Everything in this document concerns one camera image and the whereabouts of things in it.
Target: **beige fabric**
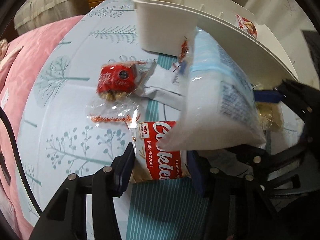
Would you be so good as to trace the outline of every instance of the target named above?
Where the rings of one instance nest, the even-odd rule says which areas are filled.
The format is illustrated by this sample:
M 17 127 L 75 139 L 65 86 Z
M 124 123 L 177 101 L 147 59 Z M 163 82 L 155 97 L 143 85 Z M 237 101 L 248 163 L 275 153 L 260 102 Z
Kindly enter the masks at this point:
M 294 0 L 248 0 L 244 7 L 255 14 L 258 24 L 267 25 L 279 40 L 299 82 L 319 88 L 318 75 L 301 32 L 314 30 L 314 26 L 301 7 Z
M 8 41 L 3 39 L 0 41 L 0 61 L 3 60 L 5 54 L 7 53 L 8 49 Z
M 51 22 L 89 11 L 87 0 L 27 0 L 14 17 L 19 35 Z

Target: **red label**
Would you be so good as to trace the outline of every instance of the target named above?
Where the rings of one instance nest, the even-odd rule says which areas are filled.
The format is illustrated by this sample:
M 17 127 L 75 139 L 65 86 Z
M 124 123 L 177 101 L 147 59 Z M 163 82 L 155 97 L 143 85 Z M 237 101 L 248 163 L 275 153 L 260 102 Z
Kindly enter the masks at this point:
M 134 79 L 137 77 L 135 66 L 127 67 L 120 63 L 109 64 L 101 68 L 97 92 L 132 92 L 135 88 Z
M 152 179 L 178 179 L 182 177 L 180 152 L 169 152 L 158 147 L 158 141 L 171 130 L 175 121 L 144 122 L 140 130 L 148 130 L 148 138 L 144 137 L 147 168 Z

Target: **red sticker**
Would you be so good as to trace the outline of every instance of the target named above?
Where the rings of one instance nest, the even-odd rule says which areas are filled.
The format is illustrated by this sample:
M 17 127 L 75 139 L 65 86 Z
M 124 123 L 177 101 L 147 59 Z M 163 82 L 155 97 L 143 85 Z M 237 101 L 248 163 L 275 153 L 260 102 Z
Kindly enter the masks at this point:
M 175 123 L 175 121 L 165 121 L 140 124 L 140 135 L 143 137 L 146 149 L 147 168 L 152 179 L 182 178 L 180 151 L 165 151 L 157 145 Z

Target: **black cable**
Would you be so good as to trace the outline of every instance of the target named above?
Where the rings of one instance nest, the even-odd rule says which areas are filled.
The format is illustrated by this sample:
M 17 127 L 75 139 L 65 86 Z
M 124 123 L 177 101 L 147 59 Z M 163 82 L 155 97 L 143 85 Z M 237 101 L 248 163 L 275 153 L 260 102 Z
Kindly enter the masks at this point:
M 14 154 L 14 158 L 15 158 L 15 161 L 16 161 L 16 164 L 17 164 L 17 167 L 18 167 L 18 171 L 19 171 L 22 183 L 23 183 L 23 185 L 24 185 L 24 187 L 26 189 L 26 192 L 27 192 L 27 194 L 29 196 L 29 199 L 31 200 L 31 203 L 33 204 L 33 206 L 36 209 L 37 213 L 39 215 L 41 215 L 42 214 L 42 210 L 41 210 L 40 206 L 38 205 L 38 202 L 37 202 L 35 196 L 33 195 L 32 191 L 31 191 L 30 185 L 29 185 L 29 183 L 27 181 L 27 177 L 26 177 L 26 175 L 24 173 L 24 170 L 23 170 L 23 166 L 22 166 L 22 163 L 21 163 L 21 159 L 20 159 L 20 155 L 19 155 L 19 151 L 18 151 L 18 146 L 17 146 L 16 139 L 14 137 L 12 126 L 10 124 L 10 121 L 9 121 L 7 115 L 5 114 L 5 112 L 3 111 L 3 109 L 1 107 L 0 107 L 0 118 L 1 118 L 2 122 L 4 123 L 5 128 L 7 129 L 7 132 L 8 132 L 8 135 L 9 135 L 9 139 L 10 139 L 10 142 L 11 142 L 12 151 L 13 151 L 13 154 Z

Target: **white curtain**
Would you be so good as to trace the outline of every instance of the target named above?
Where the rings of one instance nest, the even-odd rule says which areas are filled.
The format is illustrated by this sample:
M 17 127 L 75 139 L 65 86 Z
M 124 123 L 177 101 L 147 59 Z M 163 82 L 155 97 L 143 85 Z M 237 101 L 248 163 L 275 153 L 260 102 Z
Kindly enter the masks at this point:
M 319 89 L 319 79 L 301 30 L 315 30 L 294 0 L 248 0 L 244 6 L 273 32 L 289 56 L 299 82 Z

